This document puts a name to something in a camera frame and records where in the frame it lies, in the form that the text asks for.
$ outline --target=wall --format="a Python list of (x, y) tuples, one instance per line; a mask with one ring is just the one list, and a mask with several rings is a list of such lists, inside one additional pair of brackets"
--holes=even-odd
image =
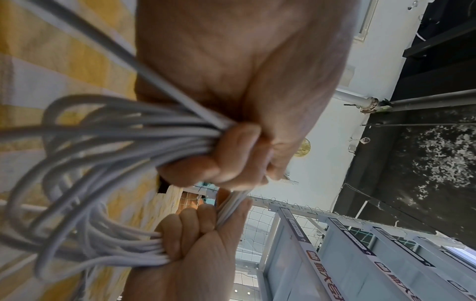
[[(340, 90), (390, 99), (405, 62), (402, 53), (414, 39), (418, 17), (428, 3), (420, 0), (417, 7), (408, 10), (413, 2), (378, 1), (365, 41), (355, 40), (351, 50), (347, 65), (354, 75), (349, 86), (340, 86)], [(304, 158), (293, 159), (289, 165), (291, 179), (299, 185), (273, 182), (252, 194), (330, 210), (353, 158), (348, 152), (348, 140), (351, 136), (360, 138), (359, 125), (364, 118), (356, 108), (331, 100), (307, 136), (311, 152)]]

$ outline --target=bundle of wire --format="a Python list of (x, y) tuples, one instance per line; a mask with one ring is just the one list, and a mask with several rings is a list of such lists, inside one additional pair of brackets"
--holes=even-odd
[[(46, 158), (28, 171), (11, 191), (5, 216), (15, 234), (0, 234), (0, 242), (38, 253), (35, 275), (49, 282), (82, 271), (87, 273), (96, 265), (167, 264), (170, 259), (164, 252), (161, 234), (109, 219), (108, 197), (132, 178), (151, 169), (209, 153), (223, 131), (234, 123), (201, 107), (60, 4), (51, 0), (30, 1), (117, 55), (178, 104), (158, 106), (103, 95), (70, 96), (54, 101), (45, 110), (41, 125), (0, 131), (0, 142), (40, 136), (46, 151)], [(58, 124), (63, 112), (81, 105), (98, 108), (78, 126)], [(111, 145), (118, 143), (123, 144), (122, 148), (111, 149)], [(22, 201), (39, 181), (51, 204), (28, 221)], [(248, 193), (231, 193), (218, 208), (218, 226)], [(55, 257), (77, 264), (61, 273), (52, 273), (48, 268)]]

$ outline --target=gold round decoration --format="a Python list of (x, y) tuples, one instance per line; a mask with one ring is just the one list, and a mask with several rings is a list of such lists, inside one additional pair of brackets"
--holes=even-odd
[(309, 140), (304, 139), (302, 142), (301, 146), (297, 150), (297, 152), (294, 154), (295, 157), (304, 157), (311, 151), (311, 143)]

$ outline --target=yellow checkered tablecloth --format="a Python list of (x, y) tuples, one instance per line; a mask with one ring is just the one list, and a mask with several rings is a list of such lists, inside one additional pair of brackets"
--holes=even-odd
[[(58, 0), (134, 52), (135, 0)], [(23, 0), (0, 0), (0, 127), (38, 124), (43, 109), (65, 95), (95, 93), (134, 99), (135, 72), (54, 16)], [(88, 112), (79, 107), (62, 117), (75, 124)], [(39, 139), (0, 144), (0, 199), (18, 179), (44, 158)], [(180, 189), (156, 195), (151, 171), (110, 197), (109, 214), (121, 222), (153, 229), (178, 207)], [(40, 186), (28, 203), (46, 205)], [(0, 218), (0, 225), (6, 226)], [(0, 273), (28, 254), (0, 246)], [(64, 262), (55, 263), (61, 268)], [(115, 300), (128, 269), (98, 269), (91, 300)], [(43, 284), (32, 277), (32, 264), (0, 281), (0, 300), (67, 300), (78, 277)]]

